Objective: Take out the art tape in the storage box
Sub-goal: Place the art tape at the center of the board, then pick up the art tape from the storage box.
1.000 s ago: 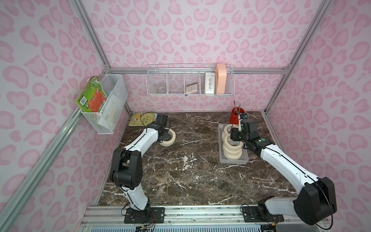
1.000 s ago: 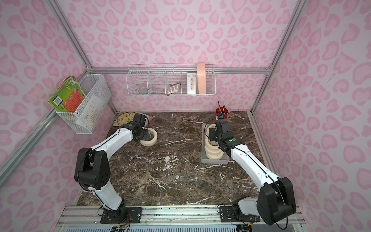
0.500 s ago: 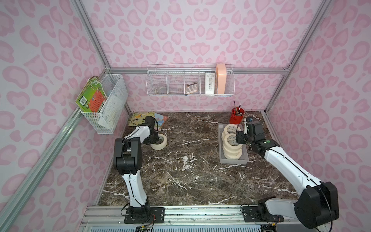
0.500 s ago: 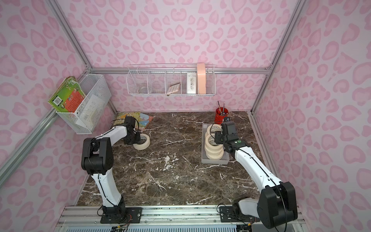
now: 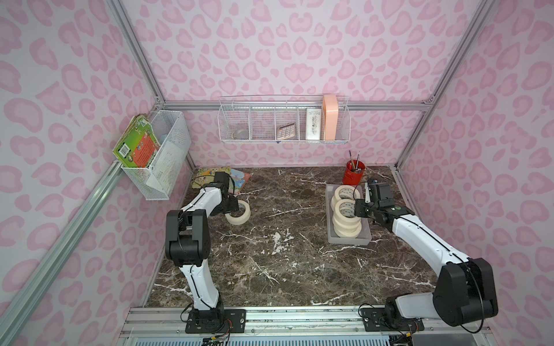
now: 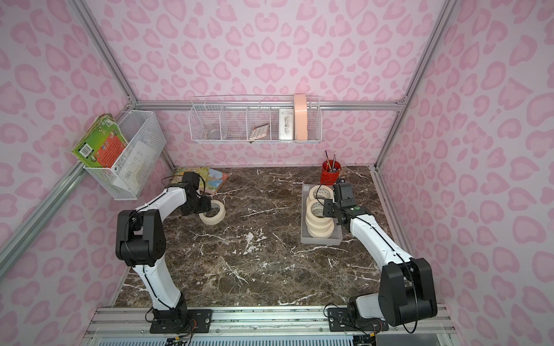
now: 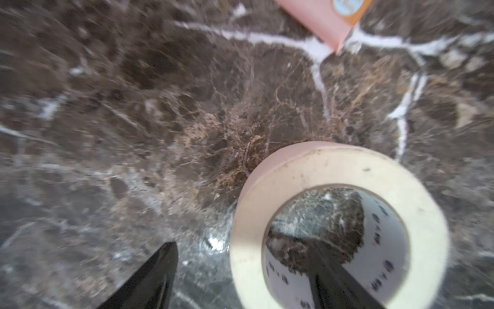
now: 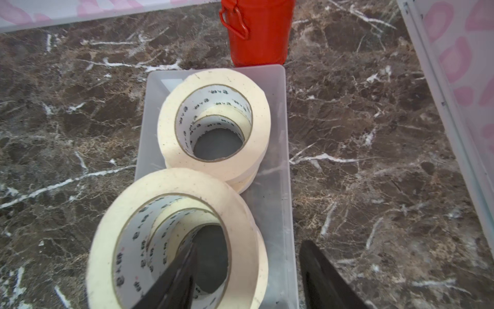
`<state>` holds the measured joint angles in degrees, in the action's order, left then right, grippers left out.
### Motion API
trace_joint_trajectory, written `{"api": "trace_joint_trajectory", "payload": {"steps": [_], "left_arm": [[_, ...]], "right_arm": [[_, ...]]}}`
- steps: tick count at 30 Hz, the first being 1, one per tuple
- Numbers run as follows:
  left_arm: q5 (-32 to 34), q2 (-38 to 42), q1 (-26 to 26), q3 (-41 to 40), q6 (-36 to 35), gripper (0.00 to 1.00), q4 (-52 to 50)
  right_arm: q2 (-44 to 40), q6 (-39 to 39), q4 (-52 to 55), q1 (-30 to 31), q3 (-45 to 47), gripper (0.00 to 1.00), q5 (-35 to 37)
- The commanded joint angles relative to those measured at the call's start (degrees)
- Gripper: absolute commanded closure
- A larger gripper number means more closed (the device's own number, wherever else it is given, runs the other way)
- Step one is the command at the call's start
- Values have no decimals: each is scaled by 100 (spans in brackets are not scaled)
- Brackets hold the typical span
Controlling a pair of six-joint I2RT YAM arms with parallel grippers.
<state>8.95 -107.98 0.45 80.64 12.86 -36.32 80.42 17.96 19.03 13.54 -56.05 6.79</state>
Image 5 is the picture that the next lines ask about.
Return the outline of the beige tape roll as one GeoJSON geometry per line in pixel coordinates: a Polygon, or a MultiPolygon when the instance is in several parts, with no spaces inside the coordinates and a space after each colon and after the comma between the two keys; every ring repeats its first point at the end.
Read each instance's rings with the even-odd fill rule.
{"type": "Polygon", "coordinates": [[[335,210],[337,203],[341,200],[356,200],[360,198],[361,194],[357,188],[350,185],[340,185],[333,192],[331,208],[335,210]]]}
{"type": "Polygon", "coordinates": [[[355,215],[356,201],[342,199],[333,207],[333,218],[343,225],[355,225],[361,222],[361,218],[355,215]]]}
{"type": "Polygon", "coordinates": [[[233,226],[240,226],[249,221],[251,217],[251,209],[249,203],[239,200],[238,210],[225,215],[227,222],[233,226]]]}
{"type": "Polygon", "coordinates": [[[335,227],[334,232],[340,238],[356,239],[362,231],[362,225],[357,225],[353,228],[335,227]]]}
{"type": "Polygon", "coordinates": [[[353,228],[357,225],[361,225],[361,222],[358,221],[356,223],[343,223],[342,221],[339,221],[338,219],[333,218],[333,228],[335,227],[342,227],[342,228],[353,228]]]}

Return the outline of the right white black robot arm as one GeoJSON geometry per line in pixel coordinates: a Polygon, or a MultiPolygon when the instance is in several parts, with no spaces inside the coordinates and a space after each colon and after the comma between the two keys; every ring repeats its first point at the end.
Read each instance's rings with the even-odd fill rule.
{"type": "Polygon", "coordinates": [[[431,293],[389,297],[385,322],[393,329],[416,319],[440,319],[451,327],[483,324],[499,313],[493,268],[471,258],[433,232],[415,213],[395,202],[386,183],[367,183],[355,214],[372,219],[415,250],[437,274],[431,293]]]}

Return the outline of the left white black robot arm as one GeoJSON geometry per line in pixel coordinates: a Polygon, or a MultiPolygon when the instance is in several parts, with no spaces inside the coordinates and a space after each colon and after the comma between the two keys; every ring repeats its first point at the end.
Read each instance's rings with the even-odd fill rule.
{"type": "Polygon", "coordinates": [[[219,304],[209,271],[211,235],[208,218],[239,210],[237,198],[230,188],[235,183],[229,174],[218,172],[214,181],[200,189],[186,206],[171,210],[166,217],[165,256],[185,275],[193,294],[193,308],[215,310],[219,304]]]}

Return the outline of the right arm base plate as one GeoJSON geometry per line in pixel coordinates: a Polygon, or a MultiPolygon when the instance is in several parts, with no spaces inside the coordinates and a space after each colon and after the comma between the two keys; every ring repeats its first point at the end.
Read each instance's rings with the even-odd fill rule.
{"type": "Polygon", "coordinates": [[[415,333],[425,330],[421,319],[407,319],[396,316],[389,306],[377,308],[371,304],[362,304],[358,308],[366,332],[406,332],[415,333]]]}

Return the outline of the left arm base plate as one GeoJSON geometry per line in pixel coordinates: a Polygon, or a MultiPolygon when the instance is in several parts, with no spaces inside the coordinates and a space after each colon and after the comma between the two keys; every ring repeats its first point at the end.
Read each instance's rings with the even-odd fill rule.
{"type": "Polygon", "coordinates": [[[186,320],[186,334],[242,334],[246,320],[245,309],[193,309],[186,320]]]}

